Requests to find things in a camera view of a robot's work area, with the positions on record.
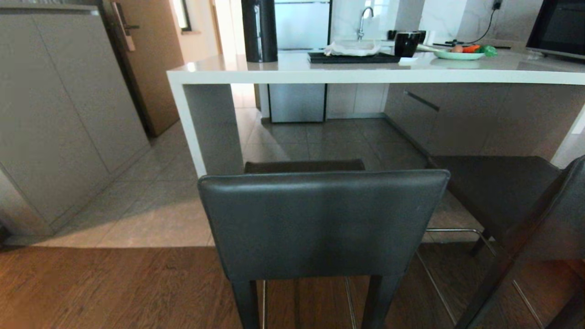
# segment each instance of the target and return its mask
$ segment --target black tray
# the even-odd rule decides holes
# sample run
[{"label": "black tray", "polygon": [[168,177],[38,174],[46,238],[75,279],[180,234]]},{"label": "black tray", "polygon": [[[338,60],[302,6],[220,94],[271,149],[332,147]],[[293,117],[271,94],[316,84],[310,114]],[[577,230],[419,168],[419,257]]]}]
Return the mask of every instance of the black tray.
[{"label": "black tray", "polygon": [[373,56],[325,56],[323,53],[309,53],[309,61],[313,64],[398,63],[400,57],[385,53]]}]

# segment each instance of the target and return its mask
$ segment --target black thermos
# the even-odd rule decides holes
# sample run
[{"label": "black thermos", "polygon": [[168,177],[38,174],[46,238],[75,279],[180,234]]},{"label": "black thermos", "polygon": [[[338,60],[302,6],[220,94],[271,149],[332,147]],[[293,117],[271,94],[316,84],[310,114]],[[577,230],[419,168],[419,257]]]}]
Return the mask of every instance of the black thermos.
[{"label": "black thermos", "polygon": [[274,16],[274,0],[242,0],[247,61],[278,60]]}]

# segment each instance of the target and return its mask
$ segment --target kitchen island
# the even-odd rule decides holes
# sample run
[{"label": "kitchen island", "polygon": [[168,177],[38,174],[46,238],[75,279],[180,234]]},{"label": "kitchen island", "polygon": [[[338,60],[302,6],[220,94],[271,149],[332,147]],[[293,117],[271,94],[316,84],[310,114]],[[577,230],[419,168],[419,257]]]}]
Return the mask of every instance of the kitchen island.
[{"label": "kitchen island", "polygon": [[434,155],[552,160],[583,130],[583,63],[509,51],[478,61],[417,56],[395,64],[311,64],[304,53],[279,54],[274,63],[220,55],[167,75],[199,177],[243,172],[230,83],[389,84],[384,115]]}]

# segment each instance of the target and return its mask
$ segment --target bar stool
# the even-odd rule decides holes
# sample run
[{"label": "bar stool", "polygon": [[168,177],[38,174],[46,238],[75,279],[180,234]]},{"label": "bar stool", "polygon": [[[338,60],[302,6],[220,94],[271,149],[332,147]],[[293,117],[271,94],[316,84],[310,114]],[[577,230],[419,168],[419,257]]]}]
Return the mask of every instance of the bar stool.
[{"label": "bar stool", "polygon": [[260,327],[257,280],[369,275],[362,329],[380,328],[449,173],[348,171],[360,160],[245,168],[198,182],[242,327]]},{"label": "bar stool", "polygon": [[[564,170],[539,157],[502,156],[435,156],[429,158],[429,167],[451,172],[449,191],[485,228],[472,255],[489,237],[504,250],[496,255],[457,329],[481,321],[499,288],[522,263],[585,258],[585,156]],[[577,292],[548,328],[572,329],[583,313],[583,292]]]}]

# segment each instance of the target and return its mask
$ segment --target power cord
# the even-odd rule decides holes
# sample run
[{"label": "power cord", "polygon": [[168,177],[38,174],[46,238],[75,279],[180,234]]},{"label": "power cord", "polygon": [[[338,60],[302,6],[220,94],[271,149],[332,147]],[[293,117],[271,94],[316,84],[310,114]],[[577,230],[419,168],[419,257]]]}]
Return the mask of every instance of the power cord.
[{"label": "power cord", "polygon": [[483,35],[482,35],[482,36],[481,36],[479,39],[477,39],[477,40],[475,40],[475,41],[472,41],[472,42],[466,42],[466,43],[476,43],[476,42],[478,42],[479,40],[483,39],[483,37],[485,37],[485,36],[487,35],[487,32],[489,32],[489,31],[490,31],[490,27],[491,27],[491,20],[494,18],[494,13],[495,13],[495,11],[496,11],[496,10],[497,10],[497,9],[493,9],[493,10],[491,11],[491,15],[490,15],[490,23],[487,25],[487,30],[486,30],[486,32],[485,32],[485,33],[484,33],[484,34],[483,34]]}]

